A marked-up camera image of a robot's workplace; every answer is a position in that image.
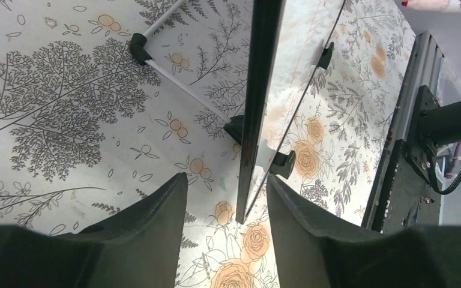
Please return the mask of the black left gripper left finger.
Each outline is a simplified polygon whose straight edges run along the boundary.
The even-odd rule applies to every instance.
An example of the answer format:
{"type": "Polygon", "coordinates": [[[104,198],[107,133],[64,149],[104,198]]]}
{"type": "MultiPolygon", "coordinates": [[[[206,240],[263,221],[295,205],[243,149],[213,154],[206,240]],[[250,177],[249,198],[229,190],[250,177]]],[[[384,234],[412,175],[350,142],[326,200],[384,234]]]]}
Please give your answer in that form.
{"type": "Polygon", "coordinates": [[[187,192],[177,173],[77,234],[0,225],[0,287],[173,287],[187,192]]]}

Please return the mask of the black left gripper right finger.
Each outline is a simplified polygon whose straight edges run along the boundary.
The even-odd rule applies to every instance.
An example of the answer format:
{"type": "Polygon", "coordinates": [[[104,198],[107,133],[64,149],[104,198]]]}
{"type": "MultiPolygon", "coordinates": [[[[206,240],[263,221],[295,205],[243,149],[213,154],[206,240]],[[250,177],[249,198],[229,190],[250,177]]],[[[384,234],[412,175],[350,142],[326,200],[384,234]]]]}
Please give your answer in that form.
{"type": "Polygon", "coordinates": [[[461,226],[385,235],[336,217],[276,176],[266,191],[281,287],[461,287],[461,226]]]}

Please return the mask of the white whiteboard black frame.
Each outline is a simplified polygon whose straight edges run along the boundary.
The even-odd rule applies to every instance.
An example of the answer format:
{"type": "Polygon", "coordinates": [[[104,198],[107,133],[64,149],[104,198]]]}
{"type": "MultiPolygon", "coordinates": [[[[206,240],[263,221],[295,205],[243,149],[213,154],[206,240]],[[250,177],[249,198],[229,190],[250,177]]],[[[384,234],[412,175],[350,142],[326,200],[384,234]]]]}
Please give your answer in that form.
{"type": "Polygon", "coordinates": [[[244,223],[269,175],[288,178],[295,153],[281,144],[315,72],[326,69],[333,54],[330,34],[343,1],[254,1],[247,89],[242,115],[226,116],[187,85],[159,67],[146,51],[154,31],[182,6],[176,1],[145,32],[131,37],[130,52],[224,121],[224,130],[241,146],[235,219],[244,223]]]}

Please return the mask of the red white marker pen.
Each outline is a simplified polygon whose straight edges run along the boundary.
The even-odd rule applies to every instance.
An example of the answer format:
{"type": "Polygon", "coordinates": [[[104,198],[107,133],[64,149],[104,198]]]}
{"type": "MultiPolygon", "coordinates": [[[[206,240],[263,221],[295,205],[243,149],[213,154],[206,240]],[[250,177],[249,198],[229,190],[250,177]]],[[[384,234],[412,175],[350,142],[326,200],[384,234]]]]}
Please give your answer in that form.
{"type": "Polygon", "coordinates": [[[402,1],[401,5],[420,11],[461,13],[461,0],[411,0],[402,1]]]}

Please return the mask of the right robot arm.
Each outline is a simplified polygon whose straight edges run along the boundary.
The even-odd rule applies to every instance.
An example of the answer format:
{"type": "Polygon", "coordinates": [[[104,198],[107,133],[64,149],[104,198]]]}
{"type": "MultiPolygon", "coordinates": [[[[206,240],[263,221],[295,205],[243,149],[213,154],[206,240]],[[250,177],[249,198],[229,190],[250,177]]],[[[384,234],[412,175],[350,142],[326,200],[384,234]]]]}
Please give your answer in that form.
{"type": "Polygon", "coordinates": [[[461,142],[461,101],[421,112],[418,130],[434,145],[461,142]]]}

